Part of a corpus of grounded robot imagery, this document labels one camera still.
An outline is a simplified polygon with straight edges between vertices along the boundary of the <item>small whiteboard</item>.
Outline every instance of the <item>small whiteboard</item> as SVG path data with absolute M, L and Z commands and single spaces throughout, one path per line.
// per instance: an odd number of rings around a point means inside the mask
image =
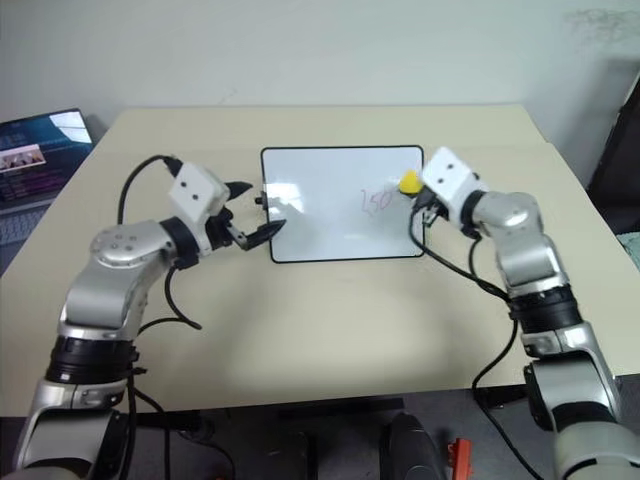
M 266 148 L 262 174 L 269 220 L 286 220 L 271 240 L 276 263 L 414 257 L 411 200 L 397 185 L 420 171 L 422 148 Z M 422 217 L 413 231 L 424 240 Z

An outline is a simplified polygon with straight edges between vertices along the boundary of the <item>red handwriting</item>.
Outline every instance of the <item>red handwriting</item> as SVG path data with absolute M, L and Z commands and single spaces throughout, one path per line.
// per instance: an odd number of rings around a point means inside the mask
M 373 216 L 376 213 L 381 212 L 389 206 L 391 200 L 393 200 L 393 190 L 378 190 L 376 192 L 370 192 L 365 189 L 361 189 L 362 193 L 362 206 L 361 210 L 369 216 Z

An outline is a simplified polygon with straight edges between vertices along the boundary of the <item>table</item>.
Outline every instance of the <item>table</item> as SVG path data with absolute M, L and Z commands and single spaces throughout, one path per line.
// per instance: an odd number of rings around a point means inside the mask
M 256 188 L 230 206 L 237 226 L 264 221 L 253 204 L 266 146 L 448 145 L 495 190 L 526 191 L 616 374 L 640 370 L 640 275 L 554 147 L 519 106 L 178 108 L 125 111 L 2 278 L 0 414 L 25 415 L 55 340 L 67 288 L 88 246 L 115 223 L 117 195 L 141 160 L 175 154 Z M 172 179 L 154 166 L 135 182 L 129 222 L 171 216 Z M 432 247 L 464 265 L 469 240 L 445 222 Z M 137 342 L 139 386 L 166 409 L 199 409 L 468 387 L 510 333 L 504 305 L 426 257 L 276 265 L 268 247 L 227 248 L 176 275 L 174 293 L 201 332 L 167 324 Z M 491 242 L 478 269 L 499 281 Z M 160 285 L 146 320 L 169 314 Z M 487 377 L 522 382 L 518 345 Z

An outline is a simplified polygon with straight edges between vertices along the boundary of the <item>robotic arm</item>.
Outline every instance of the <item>robotic arm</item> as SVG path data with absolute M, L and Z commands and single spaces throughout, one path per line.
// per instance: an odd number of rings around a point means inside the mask
M 147 293 L 167 269 L 189 268 L 235 242 L 250 250 L 284 221 L 251 235 L 237 230 L 225 207 L 251 185 L 223 183 L 206 169 L 178 162 L 170 191 L 176 216 L 100 232 L 91 257 L 62 308 L 51 362 L 38 382 L 9 479 L 112 478 L 121 469 L 124 396 Z
M 556 436 L 560 479 L 640 477 L 640 444 L 619 425 L 614 377 L 591 325 L 578 311 L 535 199 L 488 191 L 451 150 L 440 148 L 421 174 L 416 208 L 429 226 L 443 216 L 471 238 L 491 237 L 510 316 L 535 360 L 524 368 L 536 423 Z

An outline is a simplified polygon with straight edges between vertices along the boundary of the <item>laptop screen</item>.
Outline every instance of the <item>laptop screen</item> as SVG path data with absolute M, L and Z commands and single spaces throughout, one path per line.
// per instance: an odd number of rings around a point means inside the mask
M 92 148 L 77 109 L 0 124 L 0 207 L 55 196 Z

